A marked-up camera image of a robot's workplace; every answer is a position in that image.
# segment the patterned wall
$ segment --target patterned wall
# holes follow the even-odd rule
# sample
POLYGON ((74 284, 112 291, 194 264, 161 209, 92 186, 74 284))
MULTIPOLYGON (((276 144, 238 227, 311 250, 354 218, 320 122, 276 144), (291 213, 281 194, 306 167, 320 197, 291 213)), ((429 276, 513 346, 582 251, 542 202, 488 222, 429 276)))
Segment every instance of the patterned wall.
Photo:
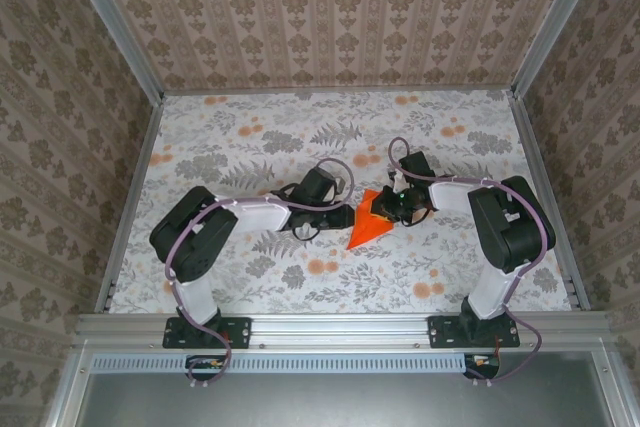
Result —
POLYGON ((639 11, 640 0, 580 0, 525 99, 590 299, 611 311, 636 374, 639 11))
POLYGON ((552 0, 117 0, 165 89, 510 84, 552 0))
POLYGON ((37 425, 93 309, 150 107, 89 0, 0 0, 0 425, 37 425))

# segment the ventilated metal strip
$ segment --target ventilated metal strip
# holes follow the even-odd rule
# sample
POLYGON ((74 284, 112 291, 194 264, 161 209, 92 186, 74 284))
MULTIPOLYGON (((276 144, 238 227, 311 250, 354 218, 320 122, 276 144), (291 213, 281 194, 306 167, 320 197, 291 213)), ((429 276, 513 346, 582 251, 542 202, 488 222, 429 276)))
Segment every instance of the ventilated metal strip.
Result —
MULTIPOLYGON (((92 374, 185 373, 186 354, 96 354, 92 374)), ((211 372, 194 369, 194 373, 211 372)), ((229 373, 451 373, 464 372, 464 354, 237 354, 229 373)))

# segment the orange object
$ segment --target orange object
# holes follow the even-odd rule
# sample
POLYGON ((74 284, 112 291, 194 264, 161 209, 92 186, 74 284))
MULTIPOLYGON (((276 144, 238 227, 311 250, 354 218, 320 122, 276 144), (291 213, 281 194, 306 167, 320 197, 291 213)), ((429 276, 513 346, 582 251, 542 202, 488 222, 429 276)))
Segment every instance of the orange object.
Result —
POLYGON ((369 242, 393 229, 393 222, 371 213, 371 203, 380 192, 365 190, 364 197, 356 209, 356 221, 351 231, 351 240, 347 250, 369 242))

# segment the gray floor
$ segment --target gray floor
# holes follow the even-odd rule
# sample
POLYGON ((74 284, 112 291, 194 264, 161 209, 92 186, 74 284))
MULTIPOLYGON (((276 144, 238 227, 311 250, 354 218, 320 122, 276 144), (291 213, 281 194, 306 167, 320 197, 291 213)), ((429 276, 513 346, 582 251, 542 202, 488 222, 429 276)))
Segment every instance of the gray floor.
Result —
POLYGON ((206 389, 175 374, 95 375, 78 425, 609 426, 589 359, 540 355, 490 388, 459 374, 236 374, 206 389))

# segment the floral tablecloth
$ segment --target floral tablecloth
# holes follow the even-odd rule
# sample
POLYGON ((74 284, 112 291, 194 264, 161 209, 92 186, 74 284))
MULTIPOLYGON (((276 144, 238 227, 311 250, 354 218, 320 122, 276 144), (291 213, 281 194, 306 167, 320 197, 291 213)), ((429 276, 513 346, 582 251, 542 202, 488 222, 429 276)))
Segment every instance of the floral tablecloth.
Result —
MULTIPOLYGON (((262 194, 300 181, 332 156, 353 167, 355 207, 365 188, 388 182, 386 149, 397 135, 423 150, 438 175, 520 174, 531 183, 501 91, 167 98, 111 312, 174 312, 148 237, 191 187, 262 194)), ((343 175, 339 166, 327 168, 343 175)), ((471 219, 451 212, 347 251, 350 234, 322 232, 307 243, 291 233, 232 234, 208 274, 213 295, 227 313, 457 311, 483 261, 471 219)), ((511 305, 569 310, 553 252, 525 277, 511 305)))

